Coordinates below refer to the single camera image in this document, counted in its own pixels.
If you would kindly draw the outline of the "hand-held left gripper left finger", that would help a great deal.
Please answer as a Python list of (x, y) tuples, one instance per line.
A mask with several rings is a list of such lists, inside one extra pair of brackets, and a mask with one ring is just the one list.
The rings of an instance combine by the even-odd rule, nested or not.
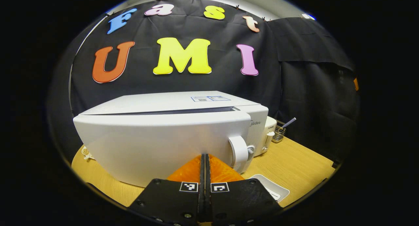
[(128, 211), (146, 217), (159, 226), (198, 226), (199, 204), (204, 191), (205, 158), (200, 156), (198, 182), (152, 179), (128, 207)]

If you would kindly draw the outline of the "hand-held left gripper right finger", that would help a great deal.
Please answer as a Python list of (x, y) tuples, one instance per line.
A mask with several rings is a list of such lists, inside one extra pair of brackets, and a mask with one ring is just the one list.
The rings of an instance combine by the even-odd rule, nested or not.
[(211, 183), (212, 167), (205, 154), (205, 207), (212, 226), (268, 226), (284, 208), (255, 179)]

